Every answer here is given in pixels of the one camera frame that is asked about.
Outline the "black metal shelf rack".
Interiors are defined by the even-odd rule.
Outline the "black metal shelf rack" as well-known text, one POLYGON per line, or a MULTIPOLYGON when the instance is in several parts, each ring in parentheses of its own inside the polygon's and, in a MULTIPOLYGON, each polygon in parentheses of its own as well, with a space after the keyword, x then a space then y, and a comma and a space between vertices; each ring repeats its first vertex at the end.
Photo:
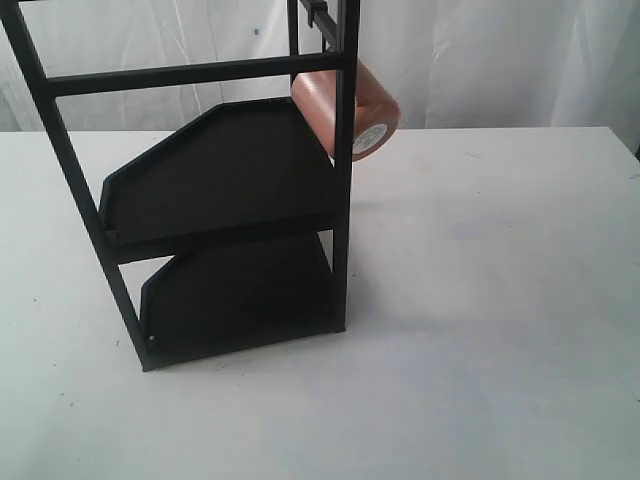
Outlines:
POLYGON ((360 5, 287 5, 289 52, 49 77, 17 1, 1 21, 141 366, 341 332, 346 324, 360 5), (91 195, 61 97, 334 71, 327 153, 291 97, 217 105, 91 195))

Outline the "white backdrop curtain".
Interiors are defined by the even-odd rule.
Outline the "white backdrop curtain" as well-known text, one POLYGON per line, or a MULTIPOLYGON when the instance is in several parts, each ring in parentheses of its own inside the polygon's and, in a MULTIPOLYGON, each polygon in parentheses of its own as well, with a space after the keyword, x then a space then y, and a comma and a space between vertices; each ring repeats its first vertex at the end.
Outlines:
MULTIPOLYGON (((282 1, 43 1, 22 12, 50 76, 288 51, 282 1)), ((365 1, 359 56, 405 128, 606 126, 639 142, 635 1, 365 1)))

